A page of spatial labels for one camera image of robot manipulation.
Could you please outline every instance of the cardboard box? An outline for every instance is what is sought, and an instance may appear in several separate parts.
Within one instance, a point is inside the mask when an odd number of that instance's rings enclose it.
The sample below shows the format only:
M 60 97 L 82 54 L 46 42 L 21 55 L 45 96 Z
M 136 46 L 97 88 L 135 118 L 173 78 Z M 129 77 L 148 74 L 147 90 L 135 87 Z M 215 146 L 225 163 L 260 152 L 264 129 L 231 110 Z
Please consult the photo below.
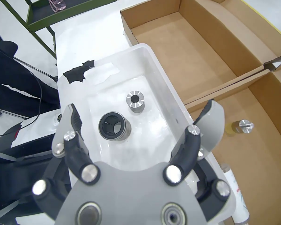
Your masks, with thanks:
M 281 225 L 281 69 L 264 70 L 186 107 L 193 119 L 209 99 L 219 102 L 225 122 L 248 119 L 250 134 L 224 134 L 212 151 L 234 172 L 250 212 L 249 224 Z
M 121 16 L 131 43 L 153 49 L 184 104 L 281 56 L 281 34 L 241 0 L 149 0 Z
M 281 65 L 271 64 L 281 61 L 281 34 L 241 0 L 149 0 L 121 16 L 131 43 L 153 49 L 193 119 L 214 98 L 226 122 L 255 124 L 250 134 L 225 134 L 213 154 L 231 166 L 249 224 L 281 225 Z

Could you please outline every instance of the metal cylinder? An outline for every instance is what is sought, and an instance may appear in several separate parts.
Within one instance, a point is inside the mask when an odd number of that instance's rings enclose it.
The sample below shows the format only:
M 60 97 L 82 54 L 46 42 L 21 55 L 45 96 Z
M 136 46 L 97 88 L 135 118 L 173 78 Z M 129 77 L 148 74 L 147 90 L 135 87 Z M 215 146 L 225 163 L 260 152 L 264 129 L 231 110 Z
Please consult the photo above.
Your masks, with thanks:
M 228 134 L 242 134 L 242 133 L 250 133 L 254 128 L 254 124 L 249 120 L 242 119 L 239 121 L 235 121 L 233 123 L 228 123 L 225 125 L 225 131 Z
M 236 198 L 237 204 L 236 204 L 235 212 L 232 215 L 233 221 L 235 225 L 246 225 L 249 222 L 250 213 L 246 207 L 244 198 L 241 194 L 241 190 L 239 189 L 235 176 L 228 164 L 226 163 L 221 164 L 221 168 L 231 188 L 231 191 L 234 193 Z
M 139 91 L 131 91 L 127 94 L 126 102 L 134 113 L 141 113 L 145 108 L 144 95 Z
M 162 209 L 161 219 L 163 225 L 185 225 L 186 223 L 183 209 L 175 203 L 169 203 Z
M 118 112 L 108 112 L 99 122 L 99 132 L 107 140 L 125 140 L 131 133 L 131 124 Z

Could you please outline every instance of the white plastic bin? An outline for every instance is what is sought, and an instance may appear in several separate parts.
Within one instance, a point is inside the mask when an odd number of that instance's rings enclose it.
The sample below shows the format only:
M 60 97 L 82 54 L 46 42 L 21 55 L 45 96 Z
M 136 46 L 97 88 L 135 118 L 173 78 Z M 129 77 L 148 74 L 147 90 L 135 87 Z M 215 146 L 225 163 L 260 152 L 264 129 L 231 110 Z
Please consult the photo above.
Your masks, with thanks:
M 62 76 L 58 87 L 62 111 L 66 105 L 74 103 L 80 114 L 82 137 L 92 161 L 138 171 L 170 160 L 173 147 L 179 140 L 184 140 L 184 130 L 193 120 L 147 44 L 138 44 L 96 60 L 95 67 L 86 71 L 84 77 L 83 82 L 69 84 Z M 127 94 L 134 90 L 144 94 L 142 113 L 133 113 L 126 103 Z M 132 130 L 126 140 L 109 141 L 100 135 L 99 121 L 111 111 L 121 113 L 130 122 Z M 225 180 L 214 156 L 210 154 L 207 160 L 218 177 Z M 193 171 L 186 181 L 196 192 Z M 234 209 L 235 197 L 232 195 L 209 224 L 228 218 Z

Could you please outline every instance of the black tape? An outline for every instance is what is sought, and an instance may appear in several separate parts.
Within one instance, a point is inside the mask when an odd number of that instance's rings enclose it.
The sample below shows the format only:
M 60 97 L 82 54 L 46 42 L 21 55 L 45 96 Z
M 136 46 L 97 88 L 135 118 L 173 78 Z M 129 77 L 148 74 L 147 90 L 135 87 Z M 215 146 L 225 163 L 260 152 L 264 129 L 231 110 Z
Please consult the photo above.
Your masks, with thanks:
M 80 81 L 83 82 L 84 73 L 85 71 L 88 71 L 89 69 L 93 68 L 95 66 L 95 60 L 92 61 L 86 61 L 82 64 L 82 66 L 73 68 L 69 71 L 66 71 L 63 73 L 63 75 L 68 79 L 69 84 L 71 84 L 74 81 Z

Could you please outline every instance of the black cable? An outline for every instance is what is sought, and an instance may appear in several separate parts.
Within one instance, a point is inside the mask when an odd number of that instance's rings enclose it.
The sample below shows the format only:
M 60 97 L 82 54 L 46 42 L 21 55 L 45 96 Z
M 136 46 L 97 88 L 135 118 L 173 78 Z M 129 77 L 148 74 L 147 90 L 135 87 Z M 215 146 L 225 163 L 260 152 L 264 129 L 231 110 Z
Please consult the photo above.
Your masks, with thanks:
M 3 51 L 1 51 L 1 50 L 0 50 L 0 52 L 1 52 L 3 55 L 5 55 L 6 57 L 8 57 L 8 58 L 10 58 L 11 60 L 14 61 L 14 59 L 11 58 L 10 56 L 8 56 L 5 52 L 3 52 Z M 36 79 L 37 83 L 38 83 L 39 86 L 40 86 L 41 98 L 40 98 L 40 104 L 39 104 L 39 114 L 37 115 L 37 117 L 35 118 L 35 120 L 33 120 L 30 124 L 27 124 L 27 125 L 25 125 L 24 127 L 20 128 L 19 130 L 22 130 L 22 129 L 26 128 L 27 126 L 33 124 L 33 123 L 39 118 L 40 113 L 41 113 L 41 102 L 42 102 L 43 90 L 42 90 L 41 84 L 40 84 L 39 80 L 37 79 L 37 77 L 36 77 L 29 69 L 27 69 L 27 70 L 30 72 L 30 74 L 32 74 L 32 75 L 34 76 L 34 78 Z M 1 137 L 1 136 L 8 135 L 8 134 L 11 134 L 11 133 L 15 133 L 15 132 L 17 132 L 17 131 L 19 131 L 19 130 L 12 131 L 12 132 L 5 133 L 5 134 L 2 134 L 2 135 L 0 135 L 0 137 Z

